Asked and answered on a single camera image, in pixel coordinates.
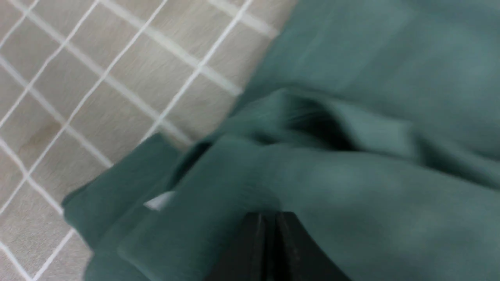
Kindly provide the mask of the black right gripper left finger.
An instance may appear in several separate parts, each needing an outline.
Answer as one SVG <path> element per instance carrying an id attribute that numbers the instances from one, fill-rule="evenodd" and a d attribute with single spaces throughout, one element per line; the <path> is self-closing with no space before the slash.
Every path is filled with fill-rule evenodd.
<path id="1" fill-rule="evenodd" d="M 206 281 L 265 281 L 267 276 L 266 225 L 263 215 L 247 213 L 239 232 L 220 255 Z"/>

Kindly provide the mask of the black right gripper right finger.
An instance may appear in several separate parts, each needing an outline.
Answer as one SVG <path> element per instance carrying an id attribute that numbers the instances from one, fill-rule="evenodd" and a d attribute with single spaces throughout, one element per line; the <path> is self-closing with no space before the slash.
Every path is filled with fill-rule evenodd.
<path id="1" fill-rule="evenodd" d="M 293 212 L 275 216 L 275 281 L 349 281 L 306 231 Z"/>

